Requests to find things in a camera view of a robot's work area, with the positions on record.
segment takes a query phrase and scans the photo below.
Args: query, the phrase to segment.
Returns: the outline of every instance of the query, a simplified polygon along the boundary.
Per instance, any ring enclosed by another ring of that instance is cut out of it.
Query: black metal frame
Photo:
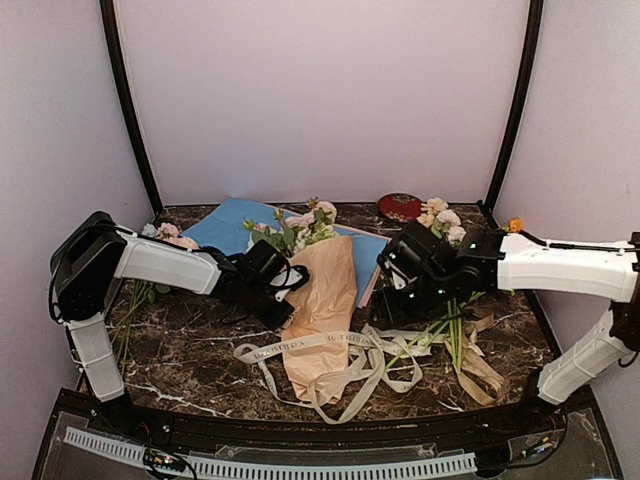
[[[485,205],[490,211],[496,207],[500,190],[507,175],[509,161],[513,153],[513,147],[518,136],[520,128],[520,120],[524,111],[524,104],[527,99],[529,90],[529,81],[531,80],[531,72],[533,71],[533,61],[536,56],[536,47],[538,45],[538,35],[540,34],[540,24],[542,21],[542,6],[544,0],[531,0],[529,4],[529,18],[527,20],[527,31],[524,36],[524,45],[522,47],[522,56],[520,58],[520,70],[518,71],[518,80],[516,81],[516,89],[513,93],[511,102],[511,111],[507,120],[507,127],[502,138],[502,146],[498,154],[495,170],[491,185],[485,198]]]
[[[568,401],[568,412],[590,408],[602,438],[614,478],[622,479],[622,470],[613,449],[602,413],[591,388],[582,387]],[[93,412],[98,401],[86,394],[62,389],[53,408],[34,466],[32,480],[40,480],[60,412],[66,412],[89,421],[89,427],[106,433],[115,432]],[[344,425],[323,423],[291,423],[274,421],[230,420],[202,415],[189,415],[158,411],[147,407],[137,410],[166,425],[169,433],[158,444],[176,453],[188,455],[190,451],[215,453],[222,446],[245,446],[264,449],[344,450],[436,444],[438,451],[464,449],[476,454],[504,448],[509,436],[477,428],[483,423],[494,424],[508,414],[508,407],[493,407],[475,412],[452,413],[384,422],[349,422]]]
[[[484,200],[484,204],[490,211],[493,211],[498,201],[498,196],[500,195],[500,190],[502,189],[507,174],[509,161],[511,160],[511,154],[520,127],[520,120],[522,119],[531,72],[533,70],[538,35],[540,33],[543,3],[544,0],[530,0],[527,29],[511,110],[509,112],[498,160],[491,179],[491,185]],[[107,46],[109,48],[113,78],[120,98],[120,107],[122,108],[122,114],[127,125],[127,131],[129,132],[129,139],[136,157],[138,169],[140,170],[140,175],[142,176],[142,181],[147,191],[147,196],[149,197],[154,212],[158,214],[163,209],[163,204],[153,176],[151,164],[149,163],[149,157],[144,147],[138,117],[131,97],[131,89],[122,56],[122,45],[120,44],[120,36],[118,35],[118,23],[113,0],[100,0],[100,6],[102,9],[102,22],[107,39]]]
[[[147,191],[147,197],[151,203],[154,213],[159,213],[162,208],[162,200],[160,192],[153,177],[151,164],[147,151],[144,148],[142,133],[138,123],[138,117],[129,88],[129,80],[127,79],[127,70],[124,65],[122,56],[122,46],[120,45],[120,36],[118,35],[118,22],[116,19],[115,7],[113,0],[100,0],[100,9],[102,10],[102,24],[104,25],[104,34],[107,40],[107,48],[109,50],[109,58],[111,59],[111,69],[113,71],[113,79],[115,80],[116,89],[118,90],[118,98],[120,98],[120,108],[124,116],[124,122],[129,132],[129,141],[133,154],[136,157],[138,170]]]

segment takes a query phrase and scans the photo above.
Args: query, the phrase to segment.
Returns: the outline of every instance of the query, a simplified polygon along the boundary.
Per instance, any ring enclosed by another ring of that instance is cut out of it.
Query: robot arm
[[[587,335],[537,372],[535,395],[555,406],[640,351],[639,247],[638,233],[631,242],[561,243],[491,231],[469,232],[454,249],[414,222],[378,257],[393,287],[380,292],[374,307],[395,317],[392,322],[410,323],[449,299],[467,300],[473,291],[540,289],[611,299]]]
[[[102,212],[54,253],[51,270],[52,316],[66,327],[74,361],[102,402],[125,391],[105,326],[112,282],[146,280],[215,296],[245,307],[275,330],[293,314],[286,294],[309,279],[304,267],[290,267],[265,241],[231,257],[212,247],[187,250],[118,227]]]

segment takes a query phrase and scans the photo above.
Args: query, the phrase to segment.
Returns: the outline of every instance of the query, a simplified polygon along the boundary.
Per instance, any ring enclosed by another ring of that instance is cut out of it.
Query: kraft paper wrapping
[[[316,333],[348,331],[358,296],[353,261],[353,238],[334,237],[311,245],[291,259],[291,265],[304,265],[311,279],[297,292],[287,295],[296,309],[291,324],[282,331],[282,340]],[[349,363],[348,342],[331,343],[283,352],[284,368],[296,396],[311,400],[308,385],[320,375],[342,372]],[[334,392],[335,403],[344,387]]]

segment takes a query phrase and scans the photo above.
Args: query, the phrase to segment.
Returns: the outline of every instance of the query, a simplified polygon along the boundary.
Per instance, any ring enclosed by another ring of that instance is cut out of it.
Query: white wall
[[[119,110],[99,3],[0,2],[0,477],[30,478],[60,387],[49,257],[92,211],[152,218]]]
[[[165,203],[484,198],[528,1],[117,4]]]
[[[640,230],[640,3],[545,2],[540,43],[499,220],[548,238],[611,241]],[[541,295],[567,348],[607,301]],[[595,382],[629,479],[640,478],[640,364]]]

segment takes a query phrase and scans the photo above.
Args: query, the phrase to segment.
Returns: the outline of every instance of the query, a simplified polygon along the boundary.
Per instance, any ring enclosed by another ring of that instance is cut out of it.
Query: blue paper
[[[279,229],[278,222],[273,218],[273,212],[272,207],[262,203],[230,198],[225,200],[207,218],[186,230],[184,235],[193,238],[201,246],[211,245],[219,248],[226,255],[245,252],[250,233],[242,226],[243,220],[253,219],[256,223],[265,223]],[[285,218],[291,216],[295,215],[285,212]],[[376,258],[384,249],[387,241],[339,227],[336,227],[336,231],[340,235],[353,237],[353,256],[358,283],[357,305],[375,273]]]

